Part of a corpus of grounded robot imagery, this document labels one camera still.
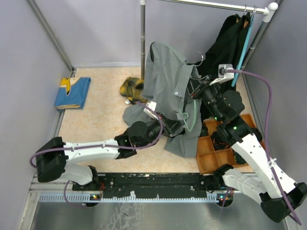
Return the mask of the grey button-up shirt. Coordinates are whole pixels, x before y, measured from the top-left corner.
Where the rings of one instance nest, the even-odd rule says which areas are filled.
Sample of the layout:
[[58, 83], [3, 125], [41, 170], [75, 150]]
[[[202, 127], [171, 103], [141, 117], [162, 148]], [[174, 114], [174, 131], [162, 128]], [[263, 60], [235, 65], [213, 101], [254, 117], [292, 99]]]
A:
[[152, 42], [146, 60], [142, 96], [148, 101], [156, 102], [155, 112], [169, 119], [183, 121], [179, 108], [189, 113], [187, 124], [192, 123], [193, 101], [197, 104], [195, 127], [188, 132], [167, 138], [164, 149], [183, 158], [194, 158], [197, 153], [198, 138], [201, 133], [201, 100], [193, 100], [187, 91], [190, 78], [198, 78], [194, 65], [188, 65], [186, 58], [171, 46]]

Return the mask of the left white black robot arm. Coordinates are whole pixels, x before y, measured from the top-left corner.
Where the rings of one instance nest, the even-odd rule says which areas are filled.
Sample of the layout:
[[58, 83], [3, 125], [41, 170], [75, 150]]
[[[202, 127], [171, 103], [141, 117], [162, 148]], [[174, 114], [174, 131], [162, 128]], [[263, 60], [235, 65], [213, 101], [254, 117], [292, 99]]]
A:
[[158, 114], [158, 118], [149, 123], [134, 122], [123, 134], [109, 140], [70, 143], [64, 142], [62, 137], [55, 137], [31, 157], [30, 163], [36, 168], [40, 183], [62, 178], [94, 190], [100, 184], [95, 167], [80, 166], [79, 162], [132, 157], [137, 154], [137, 150], [155, 145], [162, 135], [172, 137], [182, 126], [183, 121]]

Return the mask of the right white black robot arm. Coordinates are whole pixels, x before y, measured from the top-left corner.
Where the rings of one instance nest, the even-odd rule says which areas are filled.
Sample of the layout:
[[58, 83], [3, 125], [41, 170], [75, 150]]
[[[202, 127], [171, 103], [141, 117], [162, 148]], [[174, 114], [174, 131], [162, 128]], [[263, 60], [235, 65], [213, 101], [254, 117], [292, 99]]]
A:
[[214, 184], [221, 190], [231, 187], [250, 197], [272, 221], [279, 223], [306, 199], [307, 185], [297, 183], [275, 159], [267, 156], [256, 134], [240, 115], [245, 108], [240, 93], [233, 90], [221, 93], [223, 81], [222, 78], [190, 79], [187, 90], [192, 99], [204, 102], [219, 122], [216, 128], [219, 137], [246, 161], [259, 179], [224, 164], [214, 172]]

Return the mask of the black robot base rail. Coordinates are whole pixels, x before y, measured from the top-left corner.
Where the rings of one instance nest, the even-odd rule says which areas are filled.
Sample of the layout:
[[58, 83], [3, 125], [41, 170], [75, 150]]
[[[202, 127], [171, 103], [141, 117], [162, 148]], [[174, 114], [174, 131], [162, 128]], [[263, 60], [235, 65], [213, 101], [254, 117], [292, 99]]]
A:
[[104, 198], [123, 198], [134, 192], [137, 198], [206, 198], [208, 193], [226, 190], [212, 174], [199, 173], [100, 173], [88, 185], [73, 191], [98, 191]]

